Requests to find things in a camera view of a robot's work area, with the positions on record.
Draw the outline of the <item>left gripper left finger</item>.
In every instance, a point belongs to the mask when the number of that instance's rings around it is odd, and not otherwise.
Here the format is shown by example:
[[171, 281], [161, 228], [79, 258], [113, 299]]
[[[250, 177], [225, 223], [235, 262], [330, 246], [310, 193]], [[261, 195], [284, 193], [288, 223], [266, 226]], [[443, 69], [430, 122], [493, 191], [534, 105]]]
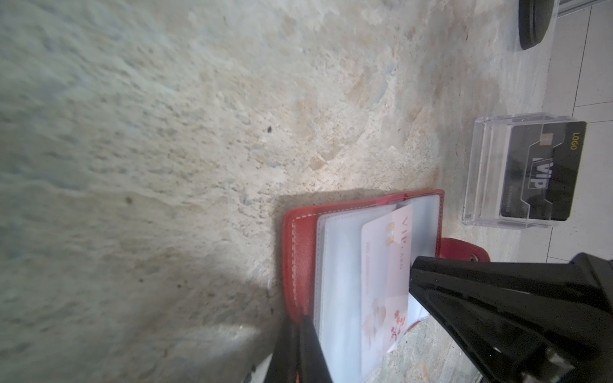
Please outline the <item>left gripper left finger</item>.
[[333, 382], [311, 318], [286, 318], [263, 382]]

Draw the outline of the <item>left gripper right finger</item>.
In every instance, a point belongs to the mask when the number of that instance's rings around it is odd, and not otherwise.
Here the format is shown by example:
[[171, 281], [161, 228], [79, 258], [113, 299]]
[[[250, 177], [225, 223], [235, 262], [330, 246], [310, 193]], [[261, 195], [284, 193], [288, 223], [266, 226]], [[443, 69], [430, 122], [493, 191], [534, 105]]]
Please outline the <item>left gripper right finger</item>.
[[410, 293], [490, 382], [610, 382], [612, 263], [418, 258]]

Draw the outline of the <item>red leather card holder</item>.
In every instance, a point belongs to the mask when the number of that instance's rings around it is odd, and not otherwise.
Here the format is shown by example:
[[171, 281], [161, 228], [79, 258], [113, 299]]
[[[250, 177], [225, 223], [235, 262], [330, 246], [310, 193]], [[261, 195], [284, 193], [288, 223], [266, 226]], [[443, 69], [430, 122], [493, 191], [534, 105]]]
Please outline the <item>red leather card holder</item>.
[[[443, 202], [441, 190], [418, 191], [301, 207], [285, 215], [283, 280], [287, 313], [296, 323], [301, 318], [312, 319], [333, 382], [367, 380], [361, 369], [362, 227], [366, 223], [412, 205], [410, 269], [418, 257], [488, 262], [484, 249], [442, 236]], [[410, 294], [409, 282], [406, 332], [428, 315]]]

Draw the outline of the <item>pink VIP card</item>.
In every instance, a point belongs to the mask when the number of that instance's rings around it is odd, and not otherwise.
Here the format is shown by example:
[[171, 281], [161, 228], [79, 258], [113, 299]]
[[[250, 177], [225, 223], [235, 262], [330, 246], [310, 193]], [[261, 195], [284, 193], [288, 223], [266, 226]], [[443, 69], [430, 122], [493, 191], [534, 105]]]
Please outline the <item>pink VIP card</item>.
[[368, 378], [408, 329], [413, 206], [362, 227], [362, 377]]

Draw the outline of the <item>clear case with credit cards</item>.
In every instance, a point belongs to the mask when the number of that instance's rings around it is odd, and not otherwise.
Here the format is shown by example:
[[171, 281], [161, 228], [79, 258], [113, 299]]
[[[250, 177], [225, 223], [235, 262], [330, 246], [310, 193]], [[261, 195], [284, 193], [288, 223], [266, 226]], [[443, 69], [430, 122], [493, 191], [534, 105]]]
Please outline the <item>clear case with credit cards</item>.
[[504, 218], [500, 214], [510, 129], [515, 125], [577, 121], [571, 116], [529, 113], [491, 116], [476, 120], [462, 220], [466, 225], [525, 230], [552, 228], [560, 221]]

